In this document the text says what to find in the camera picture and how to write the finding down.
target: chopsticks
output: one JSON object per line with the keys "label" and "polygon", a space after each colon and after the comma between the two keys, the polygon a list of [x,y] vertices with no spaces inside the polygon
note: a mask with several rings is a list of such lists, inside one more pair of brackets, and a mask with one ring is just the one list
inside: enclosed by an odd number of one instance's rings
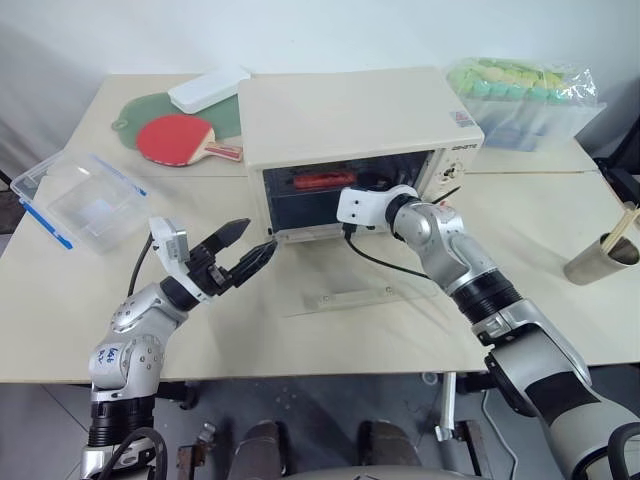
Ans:
{"label": "chopsticks", "polygon": [[613,227],[611,233],[607,235],[607,238],[602,242],[602,250],[607,255],[616,246],[618,240],[622,237],[625,230],[629,228],[629,225],[633,223],[633,221],[640,216],[640,208],[625,208],[624,215],[620,219],[620,221]]}

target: red ping pong paddle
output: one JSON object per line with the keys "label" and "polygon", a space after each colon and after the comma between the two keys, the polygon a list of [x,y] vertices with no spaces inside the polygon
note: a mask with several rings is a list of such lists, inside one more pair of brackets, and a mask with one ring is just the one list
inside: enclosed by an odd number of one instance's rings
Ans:
{"label": "red ping pong paddle", "polygon": [[191,115],[165,115],[145,125],[136,138],[147,160],[170,167],[191,165],[209,155],[239,162],[242,148],[217,143],[206,120]]}

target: clear plastic container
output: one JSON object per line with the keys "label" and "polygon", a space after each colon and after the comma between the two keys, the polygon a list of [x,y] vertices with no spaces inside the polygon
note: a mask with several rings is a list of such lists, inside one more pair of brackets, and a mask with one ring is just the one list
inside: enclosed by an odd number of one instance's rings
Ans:
{"label": "clear plastic container", "polygon": [[449,84],[489,147],[534,151],[573,138],[606,104],[586,68],[498,58],[467,58]]}
{"label": "clear plastic container", "polygon": [[97,155],[62,151],[11,182],[20,203],[65,248],[105,252],[146,223],[147,193]]}

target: wall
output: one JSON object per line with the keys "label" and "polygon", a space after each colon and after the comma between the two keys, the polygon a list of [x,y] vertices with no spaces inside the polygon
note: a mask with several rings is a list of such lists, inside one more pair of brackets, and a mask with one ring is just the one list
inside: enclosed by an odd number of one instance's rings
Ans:
{"label": "wall", "polygon": [[324,72],[465,56],[570,60],[592,69],[607,111],[589,151],[638,115],[639,2],[435,0],[0,0],[0,168],[61,148],[107,73]]}

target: black cable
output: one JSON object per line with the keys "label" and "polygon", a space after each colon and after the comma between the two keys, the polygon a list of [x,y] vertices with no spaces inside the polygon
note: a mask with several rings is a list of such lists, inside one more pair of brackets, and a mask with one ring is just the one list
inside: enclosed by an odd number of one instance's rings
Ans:
{"label": "black cable", "polygon": [[616,480],[629,478],[627,461],[624,457],[624,446],[631,437],[638,434],[640,434],[640,422],[633,422],[616,428],[609,437],[607,456],[609,457],[611,475]]}
{"label": "black cable", "polygon": [[131,432],[122,441],[118,449],[113,453],[109,461],[104,466],[98,480],[108,480],[113,472],[113,467],[124,451],[131,446],[133,442],[141,438],[148,438],[153,443],[153,449],[156,451],[156,467],[153,474],[153,480],[166,480],[167,478],[167,445],[164,443],[162,435],[156,430],[149,427],[140,427]]}
{"label": "black cable", "polygon": [[451,195],[453,195],[454,193],[456,193],[458,190],[460,190],[460,187],[456,187],[453,190],[449,190],[447,193],[445,193],[444,195],[436,198],[433,202],[429,202],[429,203],[433,203],[434,205],[437,205],[438,203],[440,203],[442,200],[444,200],[447,197],[450,197]]}
{"label": "black cable", "polygon": [[133,267],[133,272],[131,272],[131,280],[129,280],[129,290],[127,291],[127,297],[133,295],[133,290],[136,287],[136,279],[138,278],[138,273],[140,272],[142,261],[144,260],[144,257],[147,256],[147,252],[151,247],[151,242],[153,242],[153,237],[151,236],[151,234],[149,234],[149,236],[147,237],[147,241],[144,244],[144,247],[142,247],[140,256],[138,257],[138,260],[136,261],[136,264]]}
{"label": "black cable", "polygon": [[356,252],[358,255],[360,255],[363,258],[366,258],[370,262],[377,263],[378,265],[382,265],[383,267],[393,268],[394,270],[398,270],[400,272],[409,273],[411,275],[416,275],[417,277],[422,277],[422,278],[426,278],[427,280],[431,280],[424,273],[416,272],[414,270],[409,270],[408,268],[404,268],[404,267],[399,267],[398,265],[394,265],[392,263],[383,262],[382,260],[378,260],[377,258],[374,258],[371,255],[367,255],[363,251],[359,250],[358,247],[356,247],[351,242],[351,234],[355,231],[355,227],[356,226],[353,224],[345,223],[343,226],[343,230],[344,230],[344,239],[347,242],[347,245],[349,245],[351,247],[351,250]]}
{"label": "black cable", "polygon": [[11,184],[11,177],[0,170],[0,180],[7,184],[7,187]]}

